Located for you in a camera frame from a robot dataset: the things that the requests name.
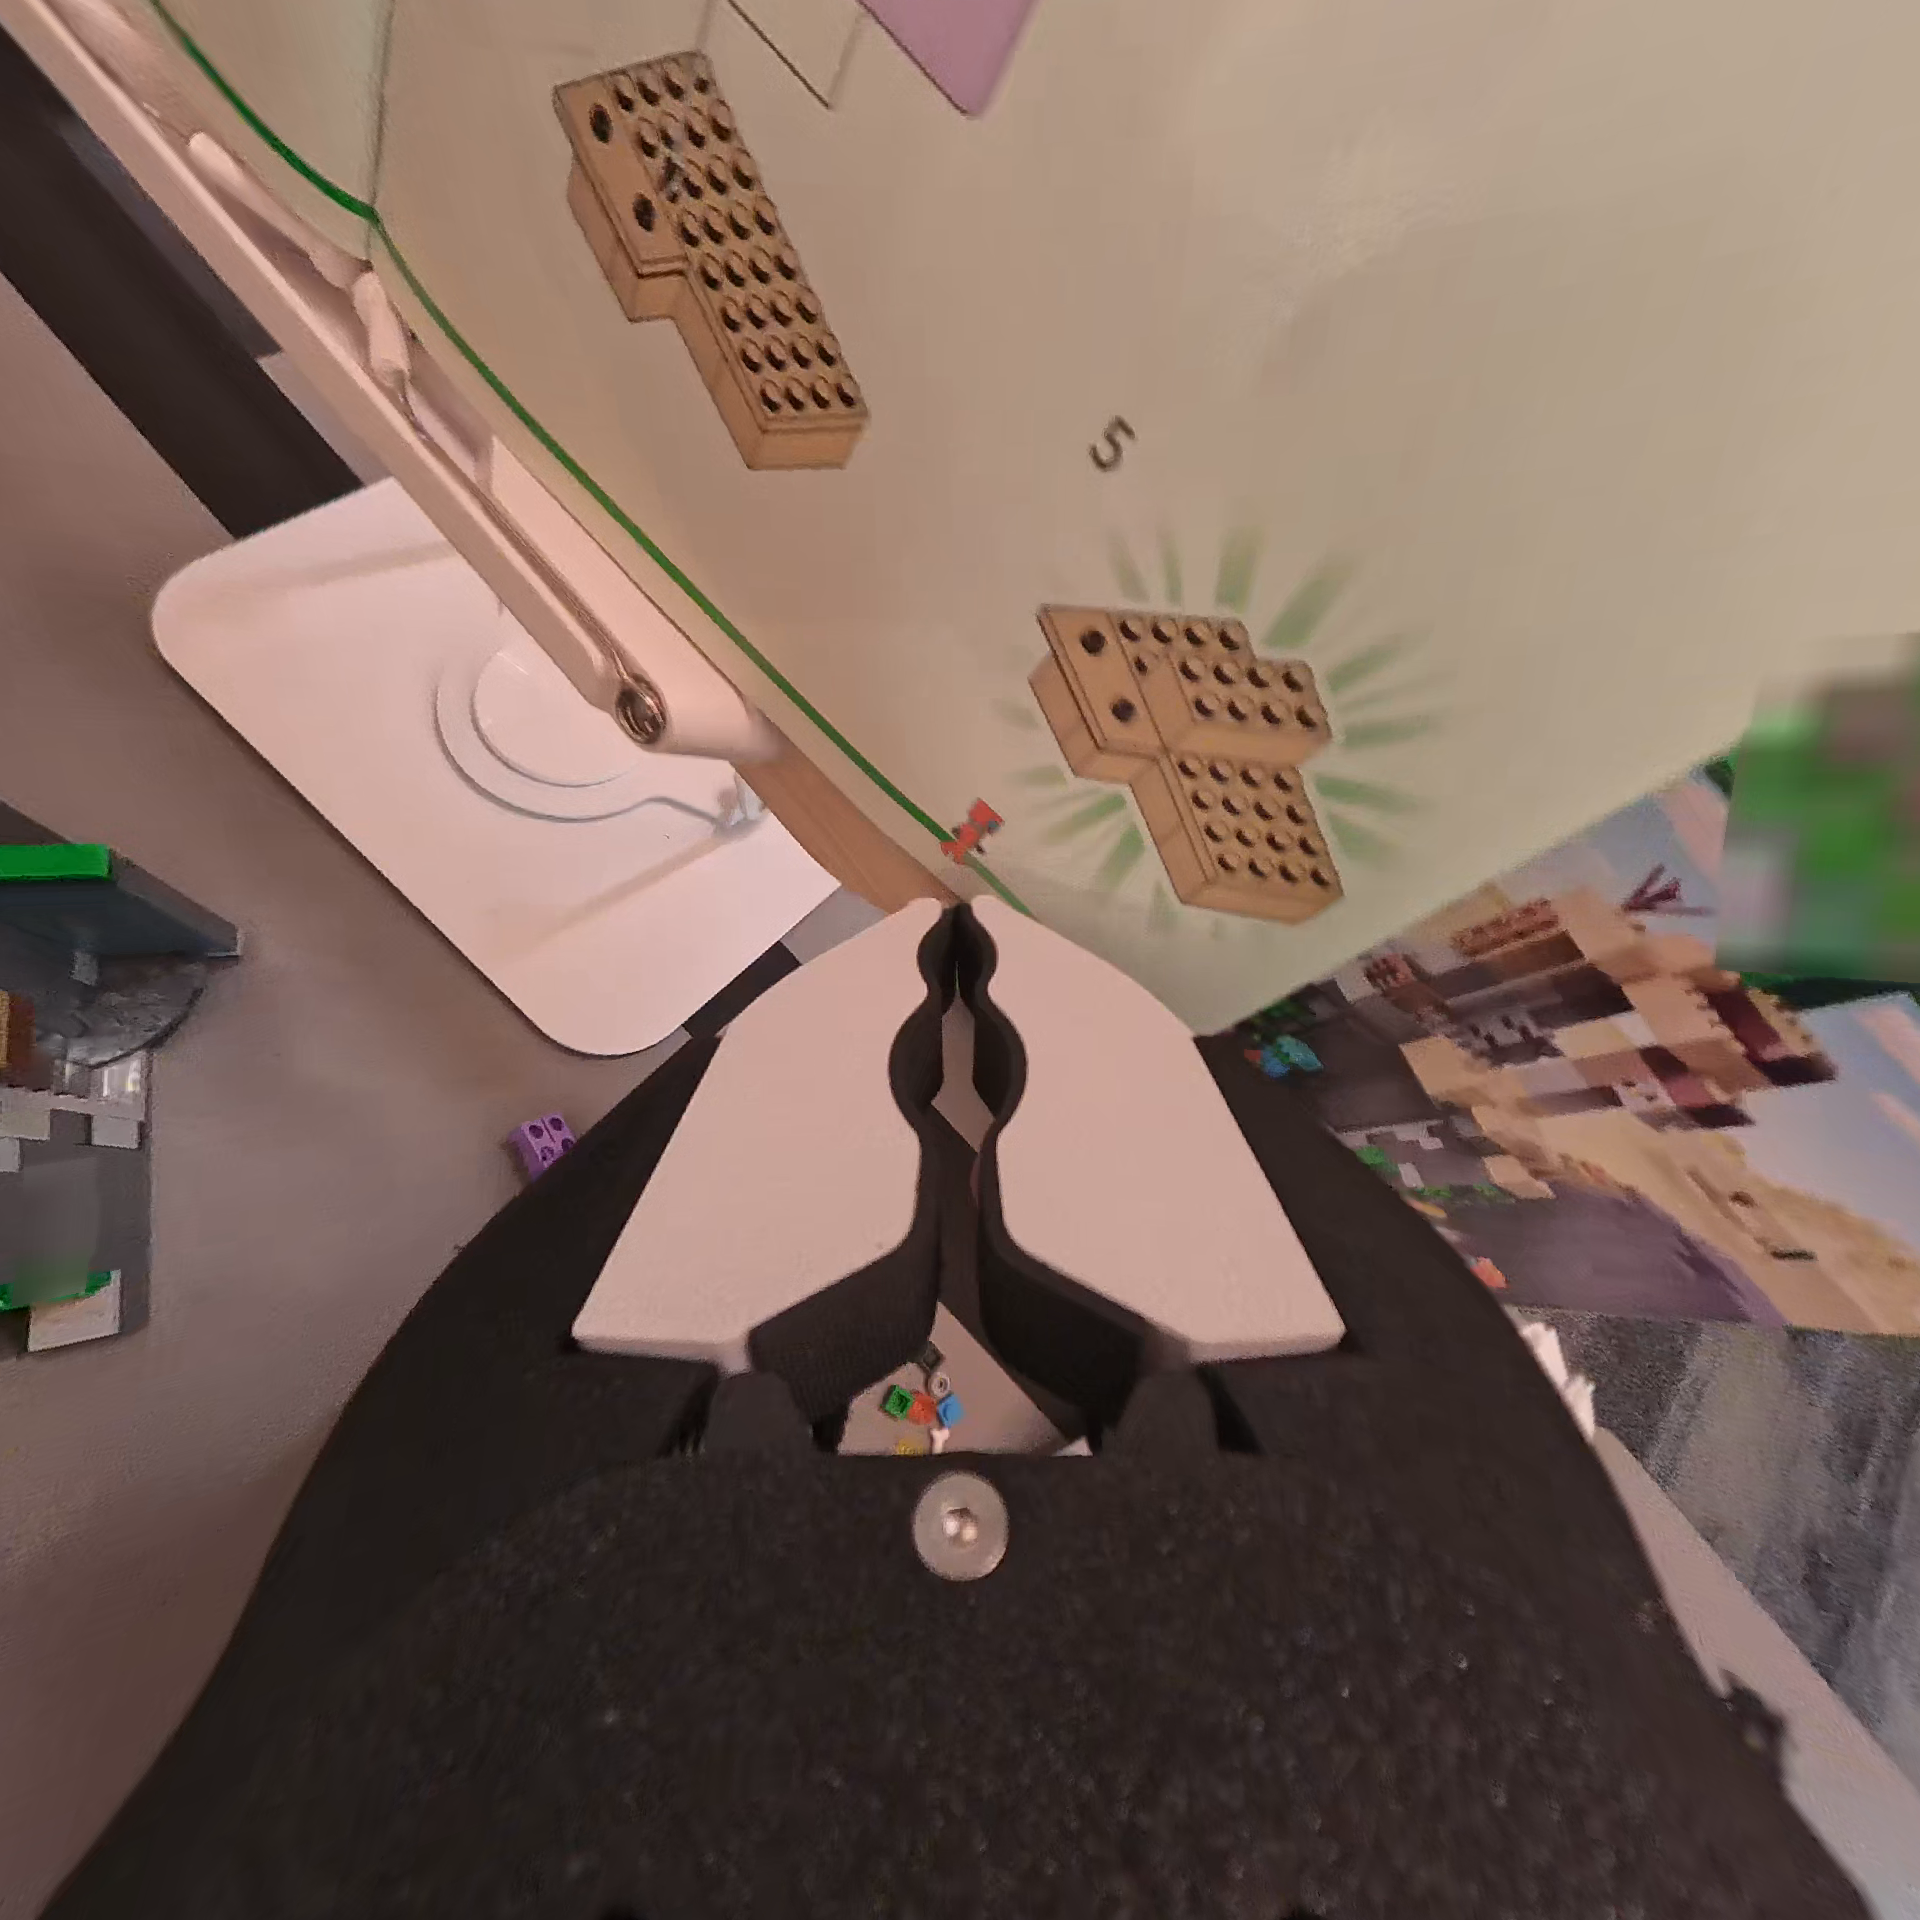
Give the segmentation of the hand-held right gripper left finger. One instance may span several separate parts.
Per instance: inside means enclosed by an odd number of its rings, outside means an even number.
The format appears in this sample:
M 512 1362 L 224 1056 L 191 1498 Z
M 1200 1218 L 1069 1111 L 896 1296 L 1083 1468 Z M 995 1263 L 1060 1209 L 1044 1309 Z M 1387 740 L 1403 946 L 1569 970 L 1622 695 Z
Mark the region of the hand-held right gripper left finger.
M 912 903 L 736 1014 L 584 1293 L 577 1349 L 774 1375 L 812 1424 L 921 1353 L 958 930 Z

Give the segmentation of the white book stand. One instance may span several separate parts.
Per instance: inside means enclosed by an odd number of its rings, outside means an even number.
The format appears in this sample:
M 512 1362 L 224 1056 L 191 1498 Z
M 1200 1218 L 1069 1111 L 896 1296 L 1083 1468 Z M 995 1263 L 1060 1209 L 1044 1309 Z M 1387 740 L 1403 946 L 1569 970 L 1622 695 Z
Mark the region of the white book stand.
M 190 565 L 160 658 L 501 999 L 632 1056 L 789 932 L 949 896 L 627 578 L 451 388 L 376 274 L 214 132 L 127 5 L 5 5 L 379 481 Z

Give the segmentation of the grey desk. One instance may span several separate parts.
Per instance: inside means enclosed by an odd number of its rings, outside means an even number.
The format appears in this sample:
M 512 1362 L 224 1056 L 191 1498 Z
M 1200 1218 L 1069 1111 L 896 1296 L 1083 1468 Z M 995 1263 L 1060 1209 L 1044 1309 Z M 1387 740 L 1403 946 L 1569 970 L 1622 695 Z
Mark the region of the grey desk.
M 229 535 L 355 486 L 253 326 L 5 38 L 5 802 L 235 921 L 157 1060 L 147 1324 L 5 1353 L 5 1914 L 33 1914 L 173 1732 L 324 1429 L 515 1188 L 537 1108 L 629 1060 L 545 1044 L 157 658 Z

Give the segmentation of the toy brick building model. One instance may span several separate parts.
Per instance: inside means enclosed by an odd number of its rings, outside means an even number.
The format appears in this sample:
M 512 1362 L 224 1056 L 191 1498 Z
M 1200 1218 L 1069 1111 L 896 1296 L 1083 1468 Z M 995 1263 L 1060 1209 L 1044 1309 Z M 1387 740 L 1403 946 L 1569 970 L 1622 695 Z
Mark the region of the toy brick building model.
M 69 841 L 15 806 L 1 828 L 11 1362 L 147 1324 L 157 1058 L 245 937 L 111 845 Z

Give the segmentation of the green toy set box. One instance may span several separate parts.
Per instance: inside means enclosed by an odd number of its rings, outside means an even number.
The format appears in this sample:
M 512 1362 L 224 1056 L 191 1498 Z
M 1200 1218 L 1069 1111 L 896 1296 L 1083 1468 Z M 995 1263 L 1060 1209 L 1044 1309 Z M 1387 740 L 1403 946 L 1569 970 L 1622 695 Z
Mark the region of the green toy set box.
M 1716 964 L 1694 775 L 1231 1033 L 1519 1318 L 1905 1777 L 1913 985 Z

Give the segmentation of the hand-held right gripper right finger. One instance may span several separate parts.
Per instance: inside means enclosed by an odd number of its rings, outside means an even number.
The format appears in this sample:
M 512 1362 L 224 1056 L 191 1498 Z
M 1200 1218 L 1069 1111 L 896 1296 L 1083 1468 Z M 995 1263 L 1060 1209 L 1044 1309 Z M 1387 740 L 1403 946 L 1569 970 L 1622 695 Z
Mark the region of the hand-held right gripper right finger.
M 975 1290 L 997 1356 L 1113 1429 L 1155 1373 L 1332 1353 L 1341 1313 L 1191 1029 L 988 900 L 967 912 Z

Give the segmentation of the brick instruction booklet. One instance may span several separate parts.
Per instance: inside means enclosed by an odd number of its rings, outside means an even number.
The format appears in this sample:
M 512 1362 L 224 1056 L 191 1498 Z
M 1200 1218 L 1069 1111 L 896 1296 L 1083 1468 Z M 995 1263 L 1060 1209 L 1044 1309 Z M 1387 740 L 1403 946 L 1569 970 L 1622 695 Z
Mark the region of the brick instruction booklet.
M 1193 1023 L 1916 626 L 1916 5 L 148 5 L 652 609 L 612 733 L 795 752 Z M 1332 874 L 1183 894 L 1051 606 L 1327 709 Z

